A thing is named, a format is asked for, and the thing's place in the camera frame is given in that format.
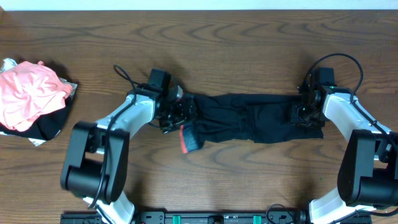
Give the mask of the black leggings red waistband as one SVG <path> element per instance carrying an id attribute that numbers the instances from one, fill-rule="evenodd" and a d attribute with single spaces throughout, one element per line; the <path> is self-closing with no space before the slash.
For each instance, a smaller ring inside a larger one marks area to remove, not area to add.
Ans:
<path id="1" fill-rule="evenodd" d="M 206 141 L 233 139 L 274 144 L 294 139 L 322 139 L 321 128 L 305 127 L 290 121 L 298 95 L 227 94 L 188 95 L 196 106 L 197 117 L 180 127 L 184 153 L 203 147 Z"/>

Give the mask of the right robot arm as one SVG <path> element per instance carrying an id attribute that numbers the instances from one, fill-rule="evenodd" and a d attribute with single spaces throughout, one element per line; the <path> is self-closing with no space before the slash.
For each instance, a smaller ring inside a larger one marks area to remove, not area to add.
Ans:
<path id="1" fill-rule="evenodd" d="M 382 209 L 396 207 L 397 133 L 379 124 L 353 91 L 338 87 L 332 68 L 310 69 L 298 92 L 291 123 L 318 129 L 330 121 L 348 142 L 336 188 L 308 206 L 310 223 L 382 216 Z"/>

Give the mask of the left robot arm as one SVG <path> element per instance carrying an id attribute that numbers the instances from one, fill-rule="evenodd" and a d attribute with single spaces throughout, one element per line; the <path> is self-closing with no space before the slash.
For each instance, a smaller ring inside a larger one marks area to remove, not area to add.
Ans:
<path id="1" fill-rule="evenodd" d="M 143 126 L 159 122 L 163 133 L 181 129 L 197 116 L 193 100 L 170 73 L 152 69 L 145 83 L 132 80 L 119 65 L 115 72 L 132 89 L 105 118 L 74 125 L 60 177 L 61 188 L 88 203 L 86 212 L 65 212 L 61 223 L 134 223 L 135 206 L 123 189 L 129 142 Z"/>

